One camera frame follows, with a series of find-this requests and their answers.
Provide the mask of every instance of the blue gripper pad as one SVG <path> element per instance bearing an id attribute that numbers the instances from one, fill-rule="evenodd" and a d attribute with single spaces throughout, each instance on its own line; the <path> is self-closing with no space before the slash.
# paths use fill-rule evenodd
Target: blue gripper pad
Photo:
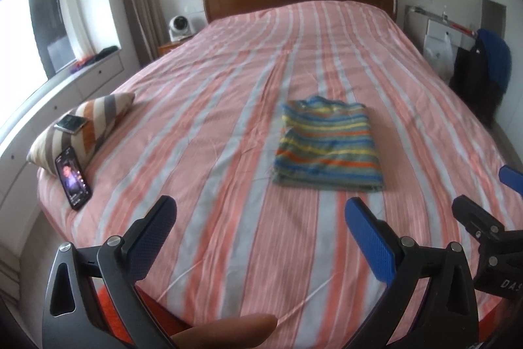
<path id="1" fill-rule="evenodd" d="M 377 280 L 389 286 L 396 275 L 396 260 L 376 228 L 376 217 L 359 198 L 351 198 L 345 204 L 345 222 Z"/>
<path id="2" fill-rule="evenodd" d="M 499 170 L 499 180 L 523 196 L 523 174 L 512 167 L 503 166 Z"/>
<path id="3" fill-rule="evenodd" d="M 176 222 L 176 212 L 174 199 L 161 196 L 149 213 L 127 232 L 133 240 L 126 253 L 127 277 L 132 283 L 147 276 Z"/>

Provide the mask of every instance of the pillow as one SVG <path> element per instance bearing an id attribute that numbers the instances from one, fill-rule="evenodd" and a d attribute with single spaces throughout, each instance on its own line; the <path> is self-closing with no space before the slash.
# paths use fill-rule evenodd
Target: pillow
<path id="1" fill-rule="evenodd" d="M 129 111 L 133 101 L 134 94 L 130 93 L 111 94 L 86 101 L 67 113 L 89 119 L 84 127 L 71 135 L 54 128 L 53 123 L 36 138 L 27 155 L 27 161 L 56 175 L 54 159 L 72 146 L 80 166 L 85 169 L 113 128 Z"/>

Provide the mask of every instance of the black bag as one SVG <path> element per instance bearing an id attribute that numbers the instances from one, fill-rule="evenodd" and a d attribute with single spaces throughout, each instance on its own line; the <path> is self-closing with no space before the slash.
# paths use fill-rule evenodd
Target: black bag
<path id="1" fill-rule="evenodd" d="M 488 77 L 487 53 L 479 38 L 470 51 L 458 48 L 449 86 L 484 126 L 492 127 L 503 90 Z"/>

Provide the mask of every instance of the wooden nightstand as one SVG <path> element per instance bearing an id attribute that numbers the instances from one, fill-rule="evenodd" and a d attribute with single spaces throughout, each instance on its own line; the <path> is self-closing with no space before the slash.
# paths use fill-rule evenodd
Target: wooden nightstand
<path id="1" fill-rule="evenodd" d="M 160 57 L 163 57 L 165 54 L 168 54 L 172 50 L 183 45 L 185 42 L 190 41 L 192 38 L 193 38 L 193 36 L 189 36 L 189 37 L 186 37 L 185 39 L 182 39 L 181 41 L 169 42 L 165 45 L 161 45 L 158 47 L 158 55 L 160 55 Z"/>

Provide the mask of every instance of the floor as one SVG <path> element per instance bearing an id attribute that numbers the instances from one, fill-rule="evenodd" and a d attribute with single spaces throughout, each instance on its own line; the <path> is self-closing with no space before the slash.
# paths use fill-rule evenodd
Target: floor
<path id="1" fill-rule="evenodd" d="M 515 155 L 514 148 L 510 145 L 503 131 L 499 127 L 495 127 L 491 135 L 498 144 L 504 158 L 516 159 L 507 163 L 523 171 L 521 161 Z M 45 290 L 54 256 L 62 242 L 63 239 L 54 231 L 47 218 L 41 213 L 29 235 L 20 259 L 21 298 L 18 309 L 33 341 L 39 347 L 42 347 L 42 314 Z"/>

